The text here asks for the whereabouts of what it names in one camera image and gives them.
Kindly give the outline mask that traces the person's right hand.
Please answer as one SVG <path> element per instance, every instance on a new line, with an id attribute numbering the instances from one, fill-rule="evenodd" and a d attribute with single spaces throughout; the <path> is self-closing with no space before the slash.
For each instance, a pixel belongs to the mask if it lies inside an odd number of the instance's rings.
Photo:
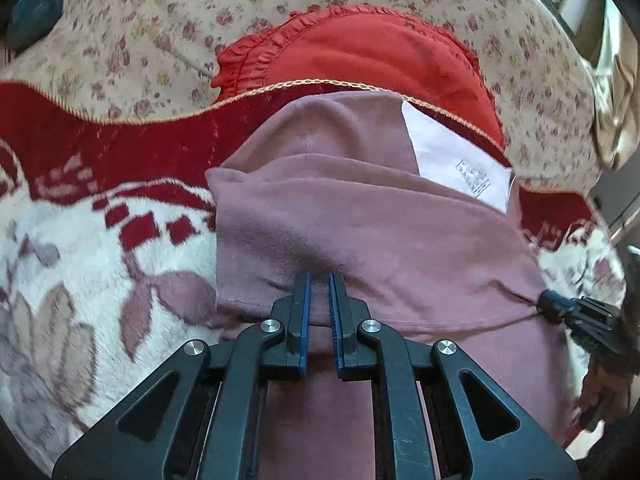
<path id="1" fill-rule="evenodd" d="M 582 380 L 582 392 L 578 399 L 580 428 L 593 432 L 599 422 L 611 425 L 627 416 L 636 402 L 636 379 L 633 374 L 612 372 L 592 356 L 588 372 Z"/>

